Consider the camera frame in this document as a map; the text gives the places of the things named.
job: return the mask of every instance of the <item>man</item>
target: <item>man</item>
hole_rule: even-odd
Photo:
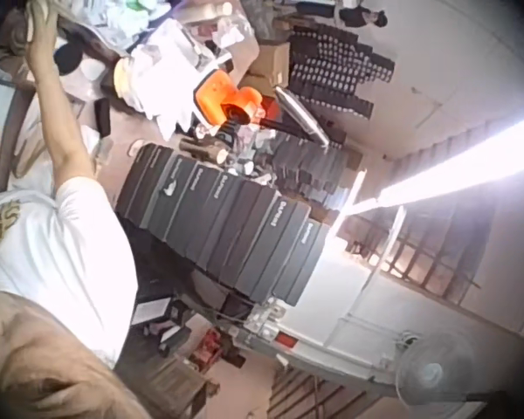
[[[134,308],[134,260],[60,84],[57,13],[46,6],[30,2],[26,57],[55,196],[0,194],[0,401],[14,417],[145,418],[109,369]]]
[[[342,7],[342,1],[336,0],[335,5],[315,2],[296,2],[294,3],[295,14],[303,17],[326,17],[333,18],[338,27],[362,28],[368,24],[373,24],[378,28],[383,28],[388,23],[388,18],[384,10],[371,11],[361,6],[349,8]]]

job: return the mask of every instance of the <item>paper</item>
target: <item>paper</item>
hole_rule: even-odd
[[[149,320],[159,319],[167,312],[170,301],[171,298],[167,298],[139,304],[134,312],[131,325],[139,325]]]

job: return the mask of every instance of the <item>white fan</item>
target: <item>white fan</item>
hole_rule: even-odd
[[[464,402],[487,400],[472,395],[474,353],[467,339],[439,333],[417,340],[402,354],[396,371],[400,400],[418,417],[446,418]]]

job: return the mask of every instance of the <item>hair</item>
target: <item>hair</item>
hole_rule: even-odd
[[[0,406],[10,417],[150,418],[113,371],[49,313],[5,295],[2,306],[9,307],[0,308]]]
[[[379,28],[383,28],[388,24],[388,18],[386,17],[386,13],[384,13],[384,10],[381,10],[378,12],[378,16],[376,17],[375,25]]]

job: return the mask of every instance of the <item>cardboard box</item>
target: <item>cardboard box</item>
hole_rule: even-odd
[[[253,76],[246,74],[241,82],[238,84],[239,87],[249,86],[258,90],[264,96],[275,98],[273,87],[276,86],[266,77]]]
[[[252,62],[248,72],[265,77],[273,86],[284,86],[289,80],[289,43],[259,41],[260,54]]]

